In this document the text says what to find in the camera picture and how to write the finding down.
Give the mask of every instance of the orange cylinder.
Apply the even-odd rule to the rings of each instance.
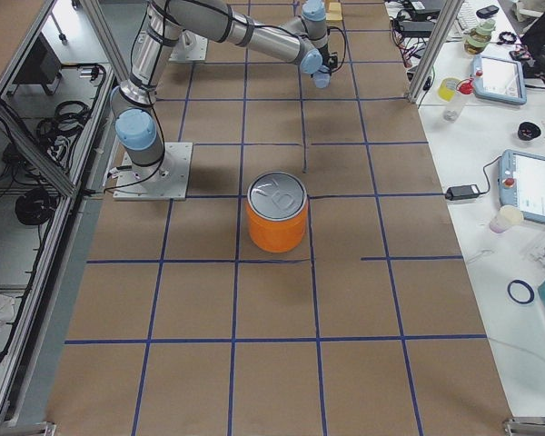
[[[285,253],[302,241],[307,228],[307,193],[288,173],[263,174],[250,185],[246,213],[253,242],[270,253]]]

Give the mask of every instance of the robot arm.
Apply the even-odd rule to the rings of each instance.
[[[238,14],[223,0],[151,0],[150,22],[130,76],[114,89],[115,131],[142,186],[167,183],[173,163],[150,115],[155,88],[183,30],[296,64],[319,87],[329,84],[336,59],[327,44],[322,0],[307,0],[302,16],[281,26],[264,25]]]
[[[332,69],[322,0],[308,0],[302,16],[281,26],[238,14],[223,0],[152,0],[148,14],[147,35],[129,80],[114,95],[115,115],[129,107],[153,104],[155,87],[183,30],[297,64],[306,74],[327,74],[328,78]]]

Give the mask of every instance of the black device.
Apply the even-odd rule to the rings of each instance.
[[[497,12],[499,12],[499,8],[495,5],[490,5],[476,11],[476,16],[479,18],[491,18],[493,15],[496,15]]]
[[[518,48],[517,50],[511,50],[509,55],[513,61],[527,62],[531,59],[530,53],[525,47]]]
[[[400,21],[393,20],[393,28],[404,38],[427,38],[434,30],[434,23],[430,21]]]
[[[24,225],[40,225],[51,219],[56,210],[56,199],[43,187],[34,188],[16,199],[15,213]]]
[[[470,200],[481,196],[481,190],[476,184],[462,184],[461,186],[451,186],[446,190],[444,197],[446,200]]]
[[[440,14],[444,0],[403,0],[401,5],[412,21],[427,21]]]

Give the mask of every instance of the plastic bottle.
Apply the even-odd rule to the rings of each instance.
[[[471,55],[477,55],[486,48],[491,40],[492,31],[495,29],[495,21],[489,18],[483,21],[466,35],[464,50]]]
[[[458,83],[454,95],[448,104],[446,104],[446,107],[444,107],[442,117],[445,120],[456,121],[456,119],[460,116],[462,109],[464,109],[464,106],[468,102],[471,94],[474,92],[474,87],[472,86],[473,80],[474,79],[471,77],[470,79],[466,79]]]

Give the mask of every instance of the blue joint cap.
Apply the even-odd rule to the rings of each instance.
[[[302,6],[302,17],[310,21],[325,19],[325,3],[323,0],[307,0]]]
[[[313,74],[323,65],[323,56],[316,48],[305,55],[301,61],[301,69],[306,74]]]
[[[141,109],[129,109],[119,115],[115,132],[126,148],[138,152],[151,147],[157,135],[154,119]]]
[[[318,88],[326,88],[331,81],[331,75],[329,74],[329,68],[325,65],[321,65],[321,68],[312,74],[312,81]]]

